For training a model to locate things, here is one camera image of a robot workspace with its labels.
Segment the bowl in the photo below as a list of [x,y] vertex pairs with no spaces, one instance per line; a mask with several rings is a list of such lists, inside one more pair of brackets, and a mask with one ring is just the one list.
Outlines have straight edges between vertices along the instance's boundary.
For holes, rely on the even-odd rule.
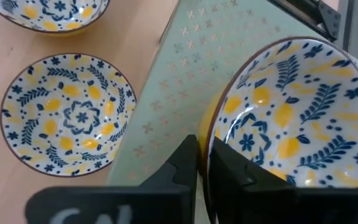
[[240,68],[204,114],[207,192],[215,136],[297,187],[358,187],[358,69],[325,40],[274,42]]
[[0,15],[26,29],[67,34],[96,21],[110,0],[0,0]]
[[9,85],[1,131],[13,154],[43,174],[72,177],[114,159],[135,93],[107,61],[59,54],[34,62]]

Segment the brown bowl rim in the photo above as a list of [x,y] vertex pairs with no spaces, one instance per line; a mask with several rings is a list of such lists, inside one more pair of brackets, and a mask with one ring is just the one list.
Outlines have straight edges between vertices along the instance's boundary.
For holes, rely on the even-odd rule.
[[116,69],[116,70],[122,75],[122,77],[124,77],[125,81],[128,83],[129,87],[131,88],[132,93],[134,94],[135,105],[137,104],[136,93],[135,93],[135,91],[134,91],[134,89],[133,89],[131,83],[130,83],[130,82],[128,81],[128,79],[124,76],[124,74],[123,74],[119,69],[117,69],[113,64],[109,63],[108,61],[106,61],[106,60],[104,60],[104,59],[101,59],[101,58],[99,58],[99,57],[95,57],[95,56],[90,55],[90,54],[84,54],[84,53],[78,53],[78,52],[68,52],[68,53],[61,53],[61,54],[53,54],[53,55],[49,55],[49,56],[43,57],[43,58],[41,58],[41,59],[39,59],[39,60],[37,60],[37,61],[35,61],[35,62],[33,62],[33,63],[30,63],[28,66],[24,67],[24,69],[21,70],[21,71],[19,72],[19,74],[16,75],[16,77],[15,77],[15,78],[10,82],[10,84],[7,86],[7,88],[6,88],[6,90],[5,90],[5,93],[4,93],[4,96],[2,97],[2,102],[1,102],[1,106],[0,106],[0,128],[1,128],[1,134],[2,134],[2,136],[3,136],[3,138],[4,138],[4,140],[5,140],[6,145],[7,145],[8,148],[9,148],[10,152],[11,152],[21,163],[23,163],[23,164],[26,165],[27,167],[30,167],[32,170],[37,171],[37,172],[39,172],[39,173],[41,173],[41,174],[43,174],[43,175],[48,175],[48,176],[52,176],[52,177],[61,177],[61,178],[82,177],[82,176],[89,175],[89,174],[93,174],[94,172],[103,170],[104,168],[108,167],[108,166],[113,162],[113,160],[115,159],[115,158],[114,158],[114,159],[112,159],[111,161],[109,161],[109,163],[107,163],[107,164],[106,164],[105,166],[103,166],[102,168],[96,169],[96,170],[94,170],[94,171],[92,171],[92,172],[87,172],[87,173],[85,173],[85,174],[74,175],[74,176],[69,176],[69,175],[64,175],[64,176],[63,176],[63,175],[57,175],[57,174],[49,174],[49,173],[46,173],[46,172],[42,172],[41,170],[37,170],[35,167],[32,167],[32,166],[30,166],[28,163],[24,162],[24,161],[13,151],[11,145],[8,143],[8,141],[7,141],[7,139],[6,139],[6,136],[5,136],[5,134],[4,134],[4,127],[3,127],[3,124],[2,124],[2,112],[1,112],[1,111],[2,111],[2,109],[4,108],[4,103],[5,103],[6,95],[8,94],[10,87],[11,87],[12,84],[20,77],[20,75],[21,75],[23,72],[25,72],[25,70],[26,70],[29,66],[34,65],[34,64],[36,64],[36,63],[38,63],[38,62],[41,62],[41,61],[43,61],[43,60],[45,60],[45,59],[48,59],[48,58],[51,58],[51,57],[54,57],[54,56],[59,56],[59,55],[76,55],[76,54],[86,55],[86,56],[89,56],[89,57],[96,58],[96,59],[98,59],[98,60],[102,60],[102,61],[104,61],[105,63],[107,63],[108,65],[112,66],[112,68]]
[[343,54],[343,56],[345,56],[345,58],[347,58],[348,60],[351,61],[351,64],[353,64],[354,68],[357,70],[358,72],[358,67],[356,66],[356,64],[353,62],[353,60],[347,55],[347,52],[345,52],[344,50],[340,49],[338,46],[334,45],[331,42],[328,42],[327,40],[324,39],[320,39],[317,37],[310,37],[310,36],[296,36],[296,37],[286,37],[280,40],[276,40],[275,42],[272,42],[271,44],[266,45],[265,47],[262,47],[260,50],[258,50],[255,54],[253,54],[241,67],[240,69],[236,72],[236,74],[234,74],[234,76],[231,78],[230,82],[226,85],[225,89],[223,90],[220,99],[215,107],[215,111],[212,115],[212,119],[211,122],[209,124],[208,127],[208,133],[206,136],[206,142],[204,145],[204,151],[201,152],[201,176],[203,178],[203,188],[204,188],[204,197],[206,200],[206,206],[207,208],[211,206],[210,202],[211,202],[211,197],[209,194],[209,181],[208,181],[208,155],[209,155],[209,142],[211,140],[211,135],[212,135],[212,130],[213,130],[213,125],[216,121],[216,118],[218,117],[220,108],[222,107],[223,101],[227,95],[227,93],[229,92],[229,90],[231,89],[231,87],[233,86],[234,82],[237,80],[238,76],[242,73],[242,71],[255,59],[257,58],[262,52],[270,49],[271,47],[281,44],[282,42],[286,42],[289,40],[317,40],[323,44],[327,44],[331,47],[333,47],[334,49],[340,51],[340,53]]
[[80,29],[85,29],[85,28],[89,27],[91,24],[93,24],[94,22],[96,22],[97,20],[99,20],[100,17],[103,16],[104,12],[107,11],[107,8],[108,8],[109,5],[110,5],[110,1],[111,1],[111,0],[107,0],[107,5],[106,5],[106,7],[105,7],[104,10],[102,11],[102,13],[97,16],[97,18],[95,18],[95,19],[92,20],[91,22],[89,22],[89,23],[87,23],[87,24],[85,24],[85,25],[83,25],[83,26],[81,26],[81,27],[79,27],[79,28],[70,29],[70,30],[61,30],[61,31],[59,31],[59,30],[58,30],[58,31],[38,30],[38,29],[34,29],[34,28],[31,28],[31,27],[24,26],[24,25],[22,25],[22,24],[20,24],[20,23],[18,23],[18,22],[15,22],[15,21],[13,21],[12,19],[10,19],[9,16],[5,16],[5,15],[2,14],[1,12],[0,12],[0,16],[2,16],[2,17],[5,18],[7,21],[9,21],[9,22],[11,22],[11,23],[13,23],[13,24],[15,24],[15,25],[18,25],[18,26],[23,27],[23,28],[25,28],[25,29],[27,29],[27,30],[31,30],[31,31],[34,31],[34,32],[37,32],[37,33],[41,33],[41,34],[68,34],[68,33],[71,33],[71,32],[78,31],[78,30],[80,30]]

